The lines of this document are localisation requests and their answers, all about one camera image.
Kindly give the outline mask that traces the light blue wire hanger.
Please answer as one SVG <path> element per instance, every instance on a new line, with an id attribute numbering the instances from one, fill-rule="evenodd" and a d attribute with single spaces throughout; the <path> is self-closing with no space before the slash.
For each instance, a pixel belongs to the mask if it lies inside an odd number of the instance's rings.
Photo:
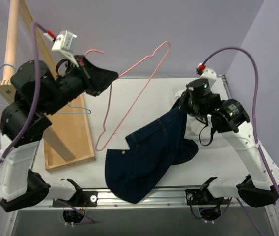
<path id="1" fill-rule="evenodd" d="M 9 66 L 13 69 L 15 69 L 16 71 L 18 70 L 18 68 L 12 64 L 9 64 L 9 63 L 3 63 L 1 66 L 0 66 L 0 70 L 5 67 L 5 66 Z M 6 104 L 1 104 L 0 103 L 0 106 L 2 107 L 7 107 Z M 70 111 L 70 112 L 57 112 L 57 114 L 74 114 L 74 115 L 90 115 L 92 113 L 92 111 L 86 107 L 82 107 L 82 106 L 72 106 L 70 104 L 67 105 L 69 108 L 71 109 L 82 109 L 83 112 L 73 112 L 73 111 Z"/>

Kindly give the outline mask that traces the dark navy garment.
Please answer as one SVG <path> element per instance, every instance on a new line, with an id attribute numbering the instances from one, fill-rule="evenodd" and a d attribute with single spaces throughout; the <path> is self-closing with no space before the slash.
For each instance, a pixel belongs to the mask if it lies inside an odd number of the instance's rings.
<path id="1" fill-rule="evenodd" d="M 108 149 L 105 181 L 117 197 L 136 204 L 161 180 L 172 165 L 193 159 L 198 144 L 185 139 L 187 115 L 176 101 L 155 121 L 126 136 L 128 149 Z"/>

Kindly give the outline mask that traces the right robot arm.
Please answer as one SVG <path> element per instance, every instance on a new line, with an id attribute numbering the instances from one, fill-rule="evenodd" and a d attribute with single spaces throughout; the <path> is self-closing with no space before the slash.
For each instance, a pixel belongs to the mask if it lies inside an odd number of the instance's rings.
<path id="1" fill-rule="evenodd" d="M 206 203 L 216 198 L 241 198 L 251 207 L 274 204 L 279 195 L 279 167 L 262 144 L 255 141 L 253 126 L 246 110 L 235 99 L 222 100 L 212 93 L 209 80 L 196 79 L 186 84 L 179 98 L 181 111 L 198 118 L 210 128 L 210 136 L 220 133 L 233 147 L 249 174 L 241 178 L 211 177 L 203 185 L 200 196 Z"/>

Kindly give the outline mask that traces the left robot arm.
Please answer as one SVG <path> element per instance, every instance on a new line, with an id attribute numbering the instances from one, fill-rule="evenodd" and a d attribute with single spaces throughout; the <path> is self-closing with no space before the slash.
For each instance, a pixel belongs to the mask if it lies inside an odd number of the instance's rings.
<path id="1" fill-rule="evenodd" d="M 0 205 L 6 212 L 34 206 L 45 199 L 76 206 L 83 191 L 73 180 L 48 184 L 30 169 L 38 142 L 51 126 L 48 119 L 83 93 L 99 96 L 118 78 L 115 71 L 99 68 L 85 56 L 63 59 L 64 75 L 54 77 L 44 61 L 22 64 L 11 77 L 14 101 L 1 115 L 0 131 L 10 140 L 0 156 Z"/>

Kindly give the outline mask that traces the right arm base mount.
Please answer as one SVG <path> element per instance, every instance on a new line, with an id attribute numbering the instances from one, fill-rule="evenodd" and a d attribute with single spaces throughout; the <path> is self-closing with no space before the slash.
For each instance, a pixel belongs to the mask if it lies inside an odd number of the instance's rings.
<path id="1" fill-rule="evenodd" d="M 185 190 L 186 204 L 195 219 L 214 224 L 223 215 L 222 206 L 230 205 L 230 198 L 214 198 L 200 188 Z"/>

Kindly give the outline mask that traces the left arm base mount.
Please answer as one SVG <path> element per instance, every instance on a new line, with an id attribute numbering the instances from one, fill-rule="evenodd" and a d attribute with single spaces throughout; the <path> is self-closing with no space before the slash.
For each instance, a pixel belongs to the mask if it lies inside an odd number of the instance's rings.
<path id="1" fill-rule="evenodd" d="M 53 200 L 53 208 L 64 208 L 61 213 L 61 220 L 66 225 L 90 225 L 95 224 L 91 216 L 87 215 L 88 207 L 96 207 L 98 201 L 98 192 L 95 190 L 82 190 L 75 194 L 70 200 Z"/>

